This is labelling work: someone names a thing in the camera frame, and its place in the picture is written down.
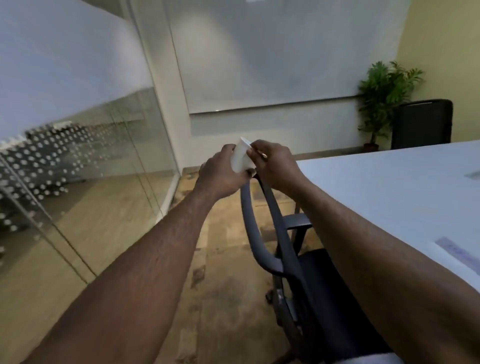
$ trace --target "white table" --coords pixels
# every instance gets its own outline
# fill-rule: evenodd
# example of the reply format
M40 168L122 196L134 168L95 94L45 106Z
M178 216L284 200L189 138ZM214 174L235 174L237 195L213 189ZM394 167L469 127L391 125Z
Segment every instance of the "white table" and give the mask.
M447 237L480 258L480 140L298 165L337 201L480 291L480 276L435 244Z

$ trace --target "white paper cup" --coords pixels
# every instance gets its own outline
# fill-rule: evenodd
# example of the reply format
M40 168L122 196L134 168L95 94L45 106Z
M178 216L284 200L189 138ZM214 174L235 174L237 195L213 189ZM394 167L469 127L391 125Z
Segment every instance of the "white paper cup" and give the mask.
M240 173L244 170L255 169L255 163L247 155L247 150L250 148L250 142L245 138L240 138L230 158L230 164L234 172Z

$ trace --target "green plant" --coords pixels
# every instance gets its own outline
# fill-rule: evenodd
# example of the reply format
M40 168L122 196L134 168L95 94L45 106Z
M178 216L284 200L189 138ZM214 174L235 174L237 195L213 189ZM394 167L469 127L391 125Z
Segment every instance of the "green plant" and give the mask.
M418 68L406 70L395 61L372 64L368 78L359 85L363 121L359 130L372 133L370 143L375 144L378 136L388 136L395 107L410 100L422 74Z

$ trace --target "black office chair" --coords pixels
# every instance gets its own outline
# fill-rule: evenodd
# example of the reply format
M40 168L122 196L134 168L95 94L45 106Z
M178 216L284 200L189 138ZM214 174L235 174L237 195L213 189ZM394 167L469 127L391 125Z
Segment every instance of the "black office chair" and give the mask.
M298 255L305 232L312 227L304 214L282 216L270 187L258 182L272 215L275 255L266 249L252 209L250 184L240 191L241 208L250 247L257 263L273 275L272 305L290 350L275 364L298 358L325 364L371 354L392 352L377 333L343 282L325 249ZM295 230L290 240L287 230ZM292 294L285 296L282 279Z
M392 125L392 149L450 143L453 102L436 99L400 105Z

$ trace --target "forearm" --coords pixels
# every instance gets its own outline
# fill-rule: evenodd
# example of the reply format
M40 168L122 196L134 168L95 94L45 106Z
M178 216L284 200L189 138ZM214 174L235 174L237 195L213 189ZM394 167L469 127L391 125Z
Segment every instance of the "forearm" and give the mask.
M82 292L26 363L152 363L214 202L194 189Z
M308 180L291 191L364 312L407 363L477 362L480 295Z

